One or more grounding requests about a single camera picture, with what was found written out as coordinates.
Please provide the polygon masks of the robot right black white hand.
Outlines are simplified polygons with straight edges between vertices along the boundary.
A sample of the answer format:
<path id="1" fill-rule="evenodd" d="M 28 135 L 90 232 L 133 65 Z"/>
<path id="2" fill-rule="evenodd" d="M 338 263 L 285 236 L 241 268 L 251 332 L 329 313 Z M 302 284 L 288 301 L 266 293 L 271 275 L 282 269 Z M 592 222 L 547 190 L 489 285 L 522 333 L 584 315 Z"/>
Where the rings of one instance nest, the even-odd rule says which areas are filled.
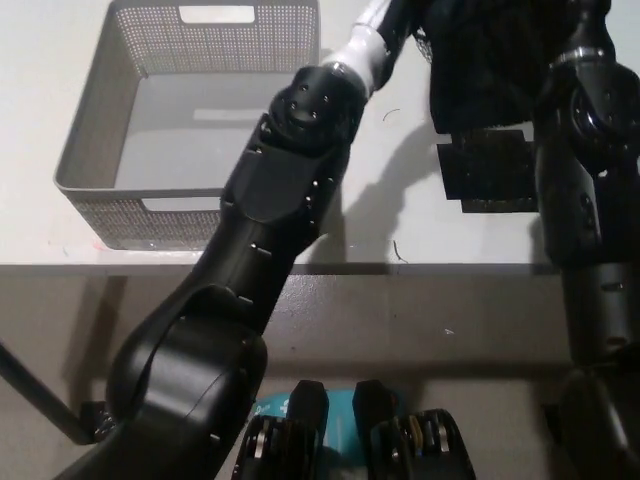
<path id="1" fill-rule="evenodd" d="M 582 58 L 616 59 L 614 43 L 606 26 L 611 3 L 611 0 L 558 3 L 559 33 L 553 41 L 553 66 Z"/>

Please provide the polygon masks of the robot left white black hand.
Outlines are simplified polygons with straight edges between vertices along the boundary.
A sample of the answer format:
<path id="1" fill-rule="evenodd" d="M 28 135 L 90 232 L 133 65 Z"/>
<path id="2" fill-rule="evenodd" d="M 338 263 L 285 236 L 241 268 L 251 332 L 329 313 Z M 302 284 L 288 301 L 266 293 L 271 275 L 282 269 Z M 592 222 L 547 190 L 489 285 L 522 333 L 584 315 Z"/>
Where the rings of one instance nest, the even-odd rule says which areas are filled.
<path id="1" fill-rule="evenodd" d="M 320 63 L 360 88 L 366 99 L 384 87 L 411 33 L 412 1 L 370 1 L 355 20 L 348 42 Z"/>

